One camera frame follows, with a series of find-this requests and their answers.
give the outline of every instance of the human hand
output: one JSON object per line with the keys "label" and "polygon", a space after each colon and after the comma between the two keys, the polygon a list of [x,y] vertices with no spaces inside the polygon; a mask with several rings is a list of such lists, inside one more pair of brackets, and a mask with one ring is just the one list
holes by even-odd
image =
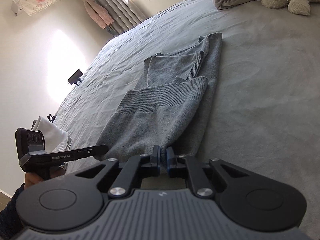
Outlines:
{"label": "human hand", "polygon": [[[55,177],[64,175],[65,171],[63,168],[57,169],[55,172],[51,173],[50,177],[53,179]],[[32,185],[38,184],[39,182],[44,181],[38,174],[34,172],[27,172],[24,179],[24,189],[31,187]]]}

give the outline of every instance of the gray comforter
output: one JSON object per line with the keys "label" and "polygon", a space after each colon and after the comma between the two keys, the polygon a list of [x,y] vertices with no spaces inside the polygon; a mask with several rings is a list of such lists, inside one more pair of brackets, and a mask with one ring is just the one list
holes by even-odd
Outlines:
{"label": "gray comforter", "polygon": [[[72,148],[95,145],[143,60],[223,35],[215,99],[198,158],[222,158],[299,189],[308,208],[301,229],[320,236],[320,5],[311,16],[260,1],[216,10],[185,0],[111,40],[61,104],[55,124]],[[90,165],[70,163],[68,172]]]}

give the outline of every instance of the pink cloth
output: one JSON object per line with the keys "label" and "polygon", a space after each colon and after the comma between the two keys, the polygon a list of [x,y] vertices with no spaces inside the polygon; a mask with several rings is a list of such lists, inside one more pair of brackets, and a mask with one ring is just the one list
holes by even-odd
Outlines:
{"label": "pink cloth", "polygon": [[85,0],[84,7],[92,20],[94,20],[102,29],[114,22],[112,17],[108,14],[108,11],[94,1]]}

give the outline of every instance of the gray ribbed plate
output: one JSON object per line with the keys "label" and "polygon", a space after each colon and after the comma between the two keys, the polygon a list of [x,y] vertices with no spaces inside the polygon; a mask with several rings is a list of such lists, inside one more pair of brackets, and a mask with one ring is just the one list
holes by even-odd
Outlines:
{"label": "gray ribbed plate", "polygon": [[135,190],[127,199],[113,200],[91,225],[75,232],[44,234],[25,230],[18,240],[257,240],[309,239],[297,228],[284,232],[255,232],[229,220],[211,200],[189,189]]}

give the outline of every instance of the logo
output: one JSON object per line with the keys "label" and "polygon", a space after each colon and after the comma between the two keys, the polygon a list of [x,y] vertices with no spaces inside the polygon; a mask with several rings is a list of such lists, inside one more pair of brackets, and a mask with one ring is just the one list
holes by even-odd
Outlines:
{"label": "logo", "polygon": [[57,159],[64,159],[64,158],[68,158],[70,157],[70,155],[63,155],[63,156],[57,156],[57,157],[52,157],[53,160],[57,160]]}
{"label": "logo", "polygon": [[159,193],[158,195],[159,195],[160,197],[164,197],[165,195],[167,195],[167,193],[161,192],[161,193]]}

